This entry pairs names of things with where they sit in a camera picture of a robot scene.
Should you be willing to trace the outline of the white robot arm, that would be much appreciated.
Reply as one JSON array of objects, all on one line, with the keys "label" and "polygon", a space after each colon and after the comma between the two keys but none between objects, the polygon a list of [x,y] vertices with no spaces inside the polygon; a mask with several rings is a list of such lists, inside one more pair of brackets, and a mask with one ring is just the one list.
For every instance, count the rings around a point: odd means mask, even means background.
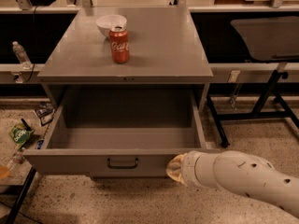
[{"label": "white robot arm", "polygon": [[299,217],[299,179],[277,171],[270,161],[258,156],[239,151],[191,151],[172,159],[166,173],[187,187],[225,189]]}]

